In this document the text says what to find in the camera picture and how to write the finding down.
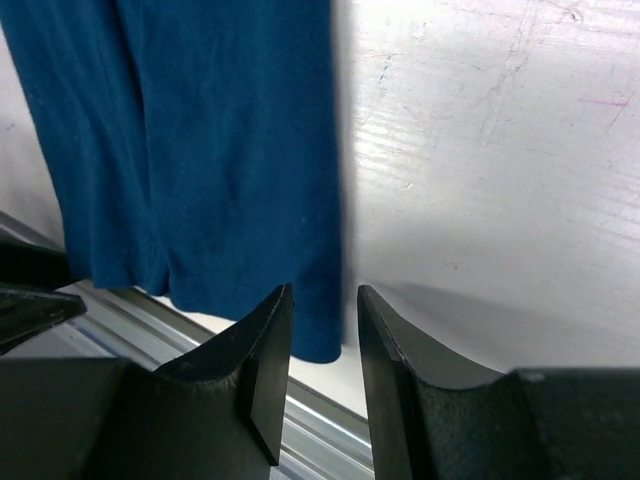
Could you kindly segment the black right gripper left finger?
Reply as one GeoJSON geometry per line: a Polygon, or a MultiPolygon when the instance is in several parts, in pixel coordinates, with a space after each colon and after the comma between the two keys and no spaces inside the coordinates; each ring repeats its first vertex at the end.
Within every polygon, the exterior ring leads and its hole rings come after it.
{"type": "Polygon", "coordinates": [[[280,460],[293,306],[293,287],[279,285],[244,318],[156,370],[231,395],[234,413],[272,466],[280,460]]]}

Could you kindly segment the dark blue t shirt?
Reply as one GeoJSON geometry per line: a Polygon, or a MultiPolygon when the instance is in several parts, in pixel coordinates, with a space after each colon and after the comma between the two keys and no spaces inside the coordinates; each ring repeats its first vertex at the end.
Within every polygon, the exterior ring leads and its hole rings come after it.
{"type": "Polygon", "coordinates": [[[5,1],[72,273],[238,320],[294,292],[292,354],[341,353],[327,1],[5,1]]]}

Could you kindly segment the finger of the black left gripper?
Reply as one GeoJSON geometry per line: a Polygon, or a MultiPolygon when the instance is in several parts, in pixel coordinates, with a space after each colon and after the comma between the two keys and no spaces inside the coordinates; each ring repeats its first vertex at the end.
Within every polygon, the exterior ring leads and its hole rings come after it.
{"type": "Polygon", "coordinates": [[[24,242],[1,243],[1,282],[56,290],[75,282],[67,256],[24,242]]]}
{"type": "Polygon", "coordinates": [[[85,313],[85,303],[77,295],[2,284],[1,354],[85,313]]]}

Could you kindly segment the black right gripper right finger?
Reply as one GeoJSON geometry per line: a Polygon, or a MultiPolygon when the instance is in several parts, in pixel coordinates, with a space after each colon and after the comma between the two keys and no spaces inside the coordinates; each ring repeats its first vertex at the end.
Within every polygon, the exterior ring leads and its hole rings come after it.
{"type": "Polygon", "coordinates": [[[445,347],[371,286],[357,315],[376,478],[514,478],[514,376],[445,347]]]}

